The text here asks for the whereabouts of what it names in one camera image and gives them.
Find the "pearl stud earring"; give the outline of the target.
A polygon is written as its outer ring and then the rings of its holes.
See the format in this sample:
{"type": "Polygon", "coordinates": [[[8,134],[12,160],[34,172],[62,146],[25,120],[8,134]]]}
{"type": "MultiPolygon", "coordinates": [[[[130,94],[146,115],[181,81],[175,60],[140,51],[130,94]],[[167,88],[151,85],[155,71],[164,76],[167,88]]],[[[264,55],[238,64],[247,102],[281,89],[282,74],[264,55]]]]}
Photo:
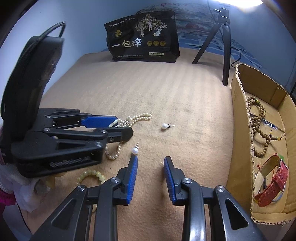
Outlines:
{"type": "Polygon", "coordinates": [[[137,142],[137,144],[132,148],[131,152],[133,155],[137,156],[139,153],[139,142],[137,142]]]}
{"type": "Polygon", "coordinates": [[[170,124],[167,124],[167,123],[162,123],[162,126],[161,126],[161,129],[163,131],[167,130],[168,128],[172,128],[174,127],[175,125],[170,125],[170,124]]]}

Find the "red strap wristwatch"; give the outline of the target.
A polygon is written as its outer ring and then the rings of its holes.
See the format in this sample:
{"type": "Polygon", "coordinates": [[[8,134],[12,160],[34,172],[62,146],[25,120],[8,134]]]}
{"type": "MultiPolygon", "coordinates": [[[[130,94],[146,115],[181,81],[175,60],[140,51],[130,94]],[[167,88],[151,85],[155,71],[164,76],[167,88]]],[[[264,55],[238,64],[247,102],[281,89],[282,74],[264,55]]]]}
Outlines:
{"type": "Polygon", "coordinates": [[[254,178],[254,200],[259,207],[266,207],[281,199],[289,173],[283,156],[278,153],[270,156],[258,168],[254,178]]]}

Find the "open cardboard box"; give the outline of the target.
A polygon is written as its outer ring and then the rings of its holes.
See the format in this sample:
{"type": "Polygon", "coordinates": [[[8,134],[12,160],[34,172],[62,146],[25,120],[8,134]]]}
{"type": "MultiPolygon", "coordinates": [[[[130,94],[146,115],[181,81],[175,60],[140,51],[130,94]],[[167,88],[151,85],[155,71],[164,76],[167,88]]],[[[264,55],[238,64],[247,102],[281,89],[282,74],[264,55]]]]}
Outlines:
{"type": "Polygon", "coordinates": [[[231,94],[234,138],[226,187],[256,223],[287,223],[295,218],[295,103],[281,85],[245,64],[236,66],[231,94]],[[275,153],[283,156],[289,177],[281,199],[259,207],[255,174],[275,153]]]}

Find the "black printed paper bag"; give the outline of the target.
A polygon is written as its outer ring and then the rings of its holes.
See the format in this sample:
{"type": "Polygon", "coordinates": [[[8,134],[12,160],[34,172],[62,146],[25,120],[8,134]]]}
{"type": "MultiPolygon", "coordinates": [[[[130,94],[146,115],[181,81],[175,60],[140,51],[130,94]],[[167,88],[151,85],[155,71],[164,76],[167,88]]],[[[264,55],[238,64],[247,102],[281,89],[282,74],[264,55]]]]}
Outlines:
{"type": "Polygon", "coordinates": [[[104,25],[114,61],[175,63],[180,56],[174,11],[151,11],[104,25]]]}

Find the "black tripod stand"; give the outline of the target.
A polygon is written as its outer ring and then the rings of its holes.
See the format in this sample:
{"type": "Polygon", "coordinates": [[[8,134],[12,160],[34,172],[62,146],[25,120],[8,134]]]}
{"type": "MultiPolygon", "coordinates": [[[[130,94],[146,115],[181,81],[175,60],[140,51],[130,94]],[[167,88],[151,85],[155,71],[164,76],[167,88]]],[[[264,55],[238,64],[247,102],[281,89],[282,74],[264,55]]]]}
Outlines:
{"type": "Polygon", "coordinates": [[[230,73],[230,60],[231,60],[231,33],[230,33],[230,18],[229,10],[225,7],[216,9],[219,13],[217,23],[211,28],[208,36],[206,37],[203,45],[199,49],[196,57],[192,61],[192,64],[197,64],[204,54],[210,43],[215,40],[215,37],[220,33],[220,47],[223,51],[223,76],[222,83],[224,86],[228,86],[228,79],[230,73]]]}

